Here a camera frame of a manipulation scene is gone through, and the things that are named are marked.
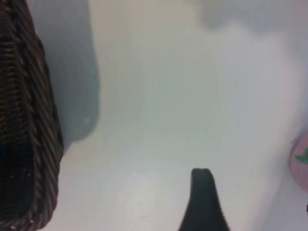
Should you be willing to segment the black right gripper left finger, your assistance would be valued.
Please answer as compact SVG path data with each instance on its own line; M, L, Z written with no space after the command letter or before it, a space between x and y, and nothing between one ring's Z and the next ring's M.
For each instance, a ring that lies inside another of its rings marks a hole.
M179 230L230 231L214 177L207 168L194 168L191 171L190 198Z

